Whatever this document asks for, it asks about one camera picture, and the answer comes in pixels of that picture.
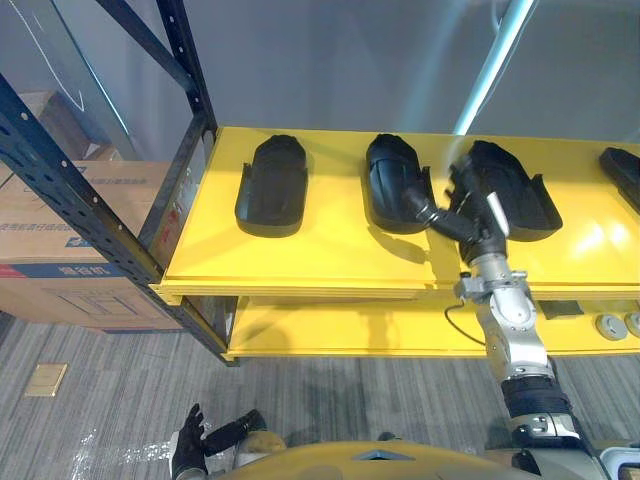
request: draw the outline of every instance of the gray knob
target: gray knob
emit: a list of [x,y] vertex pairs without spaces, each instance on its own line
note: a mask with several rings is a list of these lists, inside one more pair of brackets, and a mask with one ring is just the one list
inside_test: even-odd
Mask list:
[[640,312],[629,313],[624,317],[624,323],[631,333],[640,337]]
[[622,340],[627,337],[627,326],[615,315],[605,313],[596,319],[596,328],[604,338]]

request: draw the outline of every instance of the black metal upright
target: black metal upright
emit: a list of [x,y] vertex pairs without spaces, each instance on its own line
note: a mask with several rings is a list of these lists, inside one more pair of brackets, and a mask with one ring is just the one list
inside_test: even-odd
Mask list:
[[191,74],[199,92],[197,94],[187,92],[191,110],[194,114],[204,112],[207,117],[207,130],[210,130],[215,138],[218,122],[213,114],[211,99],[202,75],[202,68],[200,67],[198,52],[191,35],[191,27],[189,26],[187,12],[184,9],[184,2],[182,0],[156,0],[156,2],[160,9],[160,16],[171,44],[173,56]]
[[[179,306],[170,306],[149,288],[164,274],[163,266],[148,250],[154,230],[197,142],[207,130],[215,141],[218,128],[184,4],[182,0],[157,0],[173,50],[171,55],[126,1],[96,1],[183,87],[194,113],[140,237],[136,238],[75,168],[2,75],[0,159],[156,305],[209,351],[231,364],[222,357],[227,350],[224,318],[214,318],[210,325],[187,298]],[[224,299],[220,299],[220,304],[235,305]],[[216,309],[217,316],[224,317],[228,308]]]

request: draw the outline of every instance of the floor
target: floor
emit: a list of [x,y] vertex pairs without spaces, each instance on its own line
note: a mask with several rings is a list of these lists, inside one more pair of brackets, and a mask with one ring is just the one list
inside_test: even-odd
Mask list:
[[[55,398],[23,397],[37,362],[69,363]],[[640,356],[558,368],[592,439],[640,439]],[[508,441],[483,360],[282,358],[228,369],[188,334],[0,316],[0,478],[169,478],[167,440],[196,401],[213,426],[258,407],[289,445],[384,430],[470,453]]]

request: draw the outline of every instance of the yellow shelf board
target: yellow shelf board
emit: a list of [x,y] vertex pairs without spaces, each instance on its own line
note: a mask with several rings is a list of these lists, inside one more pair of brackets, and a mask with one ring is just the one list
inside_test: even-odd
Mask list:
[[[242,232],[234,206],[243,163],[274,134],[304,146],[309,185],[302,227],[286,238]],[[544,175],[564,220],[532,243],[509,242],[510,265],[529,272],[545,298],[640,295],[640,217],[598,165],[607,146],[640,155],[640,145],[589,141],[401,134],[431,166],[446,206],[447,166],[473,141],[494,141],[527,173]],[[454,242],[433,231],[393,235],[370,224],[364,208],[364,156],[373,132],[224,127],[160,290],[171,295],[285,295],[412,298],[450,289],[464,268]]]
[[[451,299],[273,304],[241,297],[227,356],[407,356],[484,357],[485,350],[446,321]],[[611,341],[600,335],[600,313],[624,317],[634,301],[581,302],[584,315],[547,320],[538,313],[537,331],[550,355],[640,353],[631,334]],[[473,307],[451,312],[453,321],[484,340]]]

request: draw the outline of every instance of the black glove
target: black glove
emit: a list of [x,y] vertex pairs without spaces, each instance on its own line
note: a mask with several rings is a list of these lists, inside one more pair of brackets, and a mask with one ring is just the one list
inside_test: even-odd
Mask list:
[[200,425],[203,418],[200,404],[196,403],[191,407],[184,421],[184,427],[178,434],[178,445],[171,459],[172,480],[176,480],[178,475],[190,468],[199,468],[205,472],[205,475],[209,474],[204,463],[204,448],[200,440],[204,433],[204,427]]

